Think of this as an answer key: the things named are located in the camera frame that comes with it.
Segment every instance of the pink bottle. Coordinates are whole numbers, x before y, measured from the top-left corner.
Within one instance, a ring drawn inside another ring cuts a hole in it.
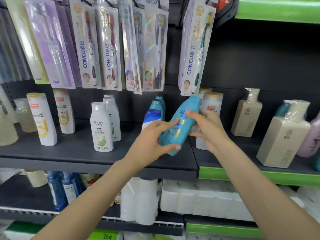
[[[310,131],[302,142],[297,155],[300,157],[311,157],[320,147],[320,112],[310,122]]]

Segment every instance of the store shelf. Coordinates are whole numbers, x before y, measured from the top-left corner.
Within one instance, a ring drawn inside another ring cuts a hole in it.
[[[264,238],[254,222],[184,215],[186,232],[238,238]]]
[[[239,0],[237,19],[320,24],[320,0]]]
[[[265,167],[256,158],[263,138],[236,137],[231,133],[228,136],[275,184],[320,187],[320,172],[314,168],[319,153],[310,158],[295,156],[289,168]],[[197,149],[195,137],[190,137],[190,141],[199,166],[199,179],[228,181],[229,178],[226,171],[222,168],[217,158],[209,151]]]
[[[107,153],[94,150],[88,120],[76,120],[74,134],[62,134],[57,127],[58,143],[54,146],[42,146],[36,132],[24,133],[17,126],[18,141],[0,147],[0,167],[103,174],[126,155],[141,132],[141,126],[140,123],[121,123],[122,139]],[[190,141],[186,140],[176,156],[165,154],[136,176],[195,181],[197,169]]]
[[[28,178],[22,175],[15,175],[0,185],[0,218],[46,224],[58,214],[48,185],[33,188]],[[110,207],[97,225],[100,229],[174,236],[181,236],[183,227],[182,215],[161,210],[158,210],[156,222],[151,226],[123,222],[118,204]]]

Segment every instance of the forearm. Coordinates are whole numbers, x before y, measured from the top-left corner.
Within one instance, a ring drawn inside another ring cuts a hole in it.
[[[45,226],[33,240],[87,240],[123,186],[139,171],[125,158]]]
[[[318,239],[319,224],[273,184],[232,141],[215,156],[267,239]]]

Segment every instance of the person's left hand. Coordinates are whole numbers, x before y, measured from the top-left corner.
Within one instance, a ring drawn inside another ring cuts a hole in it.
[[[126,154],[125,159],[130,160],[131,162],[134,161],[134,164],[138,165],[140,169],[142,169],[158,159],[161,155],[174,150],[180,150],[180,145],[170,144],[160,146],[158,144],[160,134],[177,124],[178,121],[178,118],[170,122],[161,120],[153,121],[144,130],[142,130],[140,135],[136,138]]]

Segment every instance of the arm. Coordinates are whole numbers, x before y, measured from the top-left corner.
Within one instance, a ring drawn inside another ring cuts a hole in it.
[[[251,216],[267,239],[319,239],[320,225],[260,169],[227,136],[217,113],[201,110],[205,116],[186,111],[197,121],[208,149],[225,169]]]
[[[33,240],[87,240],[116,195],[138,171],[162,154],[181,149],[180,145],[160,146],[160,133],[174,126],[172,122],[154,121],[134,141],[126,156],[89,189],[46,225]]]

